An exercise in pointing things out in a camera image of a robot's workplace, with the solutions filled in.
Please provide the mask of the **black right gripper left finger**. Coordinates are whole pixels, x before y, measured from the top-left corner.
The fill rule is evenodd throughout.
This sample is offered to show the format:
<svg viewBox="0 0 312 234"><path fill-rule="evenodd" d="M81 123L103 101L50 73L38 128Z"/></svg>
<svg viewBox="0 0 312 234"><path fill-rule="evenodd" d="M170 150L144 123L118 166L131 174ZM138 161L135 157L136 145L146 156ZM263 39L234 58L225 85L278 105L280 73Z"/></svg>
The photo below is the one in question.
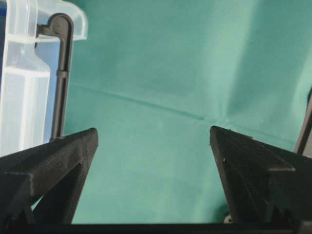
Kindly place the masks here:
<svg viewBox="0 0 312 234"><path fill-rule="evenodd" d="M90 128L0 159L0 224L70 224L98 148Z"/></svg>

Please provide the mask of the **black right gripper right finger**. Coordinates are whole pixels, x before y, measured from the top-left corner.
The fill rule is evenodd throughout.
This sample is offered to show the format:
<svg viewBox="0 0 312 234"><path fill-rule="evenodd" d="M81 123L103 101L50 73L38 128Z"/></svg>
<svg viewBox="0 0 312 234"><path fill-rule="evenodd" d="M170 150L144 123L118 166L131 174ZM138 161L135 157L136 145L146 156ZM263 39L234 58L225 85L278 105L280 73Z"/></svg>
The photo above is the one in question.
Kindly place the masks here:
<svg viewBox="0 0 312 234"><path fill-rule="evenodd" d="M218 126L210 146L233 222L311 222L311 158Z"/></svg>

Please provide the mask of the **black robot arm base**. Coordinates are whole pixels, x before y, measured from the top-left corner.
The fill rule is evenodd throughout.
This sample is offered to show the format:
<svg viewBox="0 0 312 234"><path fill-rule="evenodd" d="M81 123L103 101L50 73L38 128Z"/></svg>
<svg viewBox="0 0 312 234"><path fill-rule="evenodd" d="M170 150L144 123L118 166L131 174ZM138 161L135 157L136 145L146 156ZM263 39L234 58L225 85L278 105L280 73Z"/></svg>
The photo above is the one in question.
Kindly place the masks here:
<svg viewBox="0 0 312 234"><path fill-rule="evenodd" d="M301 131L296 142L294 152L312 157L312 91L308 95L308 104Z"/></svg>

